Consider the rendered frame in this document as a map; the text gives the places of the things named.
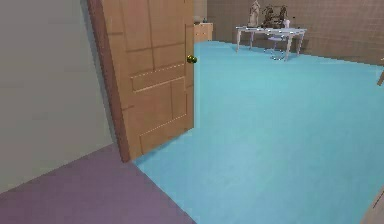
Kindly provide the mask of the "white statue figure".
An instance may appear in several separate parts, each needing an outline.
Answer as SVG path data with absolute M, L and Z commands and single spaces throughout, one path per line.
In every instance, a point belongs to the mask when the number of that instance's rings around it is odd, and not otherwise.
M 249 27 L 257 27 L 259 25 L 260 8 L 261 6 L 258 0 L 255 0 L 250 7 L 248 22 Z

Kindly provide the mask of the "white chair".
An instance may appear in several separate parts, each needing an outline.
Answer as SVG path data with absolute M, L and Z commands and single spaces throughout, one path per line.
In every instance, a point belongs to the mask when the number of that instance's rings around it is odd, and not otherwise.
M 282 33 L 268 33 L 268 39 L 273 42 L 273 47 L 270 48 L 271 59 L 273 60 L 284 60 L 286 58 L 286 53 L 284 50 L 278 50 L 277 45 L 281 42 L 288 40 L 289 36 Z

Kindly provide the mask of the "brown tall statue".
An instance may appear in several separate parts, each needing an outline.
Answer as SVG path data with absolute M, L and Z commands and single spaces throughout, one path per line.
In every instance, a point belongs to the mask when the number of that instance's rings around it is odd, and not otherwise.
M 278 18 L 279 18 L 279 25 L 281 28 L 284 28 L 285 25 L 284 25 L 284 21 L 285 21 L 285 17 L 288 15 L 287 13 L 287 6 L 286 5 L 283 5 L 281 8 L 280 8 L 280 12 L 279 12 L 279 15 L 278 15 Z

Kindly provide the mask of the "light wooden cupboard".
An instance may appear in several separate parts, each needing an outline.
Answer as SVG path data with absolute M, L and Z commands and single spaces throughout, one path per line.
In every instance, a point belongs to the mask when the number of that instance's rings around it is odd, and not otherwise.
M 194 25 L 194 42 L 205 42 L 212 40 L 213 24 L 199 23 Z

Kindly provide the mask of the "white long table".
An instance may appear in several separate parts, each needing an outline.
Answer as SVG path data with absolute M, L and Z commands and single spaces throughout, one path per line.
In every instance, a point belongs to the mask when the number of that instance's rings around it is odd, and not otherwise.
M 285 50 L 283 59 L 287 61 L 289 58 L 290 49 L 291 49 L 291 45 L 294 37 L 299 38 L 296 54 L 297 55 L 300 54 L 300 49 L 304 39 L 304 35 L 306 33 L 306 29 L 304 28 L 255 28 L 255 27 L 249 28 L 246 26 L 236 27 L 236 50 L 239 50 L 240 48 L 241 35 L 243 33 L 251 34 L 250 41 L 249 41 L 249 48 L 252 48 L 252 42 L 255 34 L 265 34 L 268 36 L 272 35 L 274 37 L 279 37 L 281 41 L 286 41 L 287 45 L 286 45 L 286 50 Z

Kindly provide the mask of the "brown wooden room door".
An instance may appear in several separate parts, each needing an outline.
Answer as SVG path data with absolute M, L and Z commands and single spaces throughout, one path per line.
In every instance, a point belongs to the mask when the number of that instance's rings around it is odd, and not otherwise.
M 86 0 L 124 162 L 194 127 L 194 0 Z

